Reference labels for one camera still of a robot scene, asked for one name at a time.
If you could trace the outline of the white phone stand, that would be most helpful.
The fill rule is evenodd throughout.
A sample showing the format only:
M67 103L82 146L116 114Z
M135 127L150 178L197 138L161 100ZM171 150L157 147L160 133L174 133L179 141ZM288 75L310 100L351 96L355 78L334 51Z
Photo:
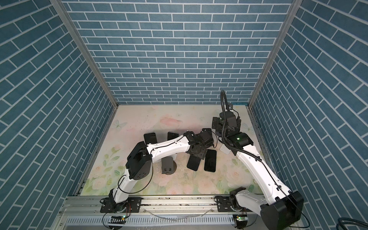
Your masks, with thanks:
M219 149L221 152L223 152L226 155L229 155L231 153L231 150L228 149L224 144L222 144L222 146Z

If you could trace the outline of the round black phone stand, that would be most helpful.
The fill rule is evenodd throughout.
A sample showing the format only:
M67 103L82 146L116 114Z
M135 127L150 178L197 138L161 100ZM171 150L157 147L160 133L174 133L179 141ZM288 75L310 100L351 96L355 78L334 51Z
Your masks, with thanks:
M176 169L177 165L172 156L162 158L162 174L172 175Z

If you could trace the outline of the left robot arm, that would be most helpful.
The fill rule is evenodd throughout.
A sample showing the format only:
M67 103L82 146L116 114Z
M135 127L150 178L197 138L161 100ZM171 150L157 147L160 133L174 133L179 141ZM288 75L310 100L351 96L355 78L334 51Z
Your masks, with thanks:
M204 128L198 134L187 131L183 135L161 143L139 142L127 157L126 169L114 189L109 193L110 205L115 209L124 206L137 181L153 173L154 163L185 152L190 160L199 164L214 144L212 130Z

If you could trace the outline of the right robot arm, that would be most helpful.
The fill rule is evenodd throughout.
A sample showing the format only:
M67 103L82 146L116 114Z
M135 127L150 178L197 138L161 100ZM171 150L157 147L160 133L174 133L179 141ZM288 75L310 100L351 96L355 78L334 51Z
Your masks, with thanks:
M303 196L281 182L240 127L241 120L232 111L221 112L212 121L212 128L221 139L220 150L225 154L232 153L245 165L263 195L256 195L241 186L230 192L230 206L234 210L251 210L262 218L269 230L293 227L302 217Z

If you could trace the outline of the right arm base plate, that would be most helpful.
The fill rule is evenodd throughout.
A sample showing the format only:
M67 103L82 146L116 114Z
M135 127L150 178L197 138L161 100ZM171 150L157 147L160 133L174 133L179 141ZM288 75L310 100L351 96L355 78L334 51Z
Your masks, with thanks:
M233 196L218 195L213 199L217 205L218 212L237 212L240 210Z

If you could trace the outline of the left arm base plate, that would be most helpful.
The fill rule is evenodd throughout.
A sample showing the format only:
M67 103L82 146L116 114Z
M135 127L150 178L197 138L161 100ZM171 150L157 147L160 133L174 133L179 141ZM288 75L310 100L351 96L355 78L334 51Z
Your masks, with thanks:
M101 213L138 213L141 206L141 197L128 197L128 199L121 203L116 203L109 197L100 200Z

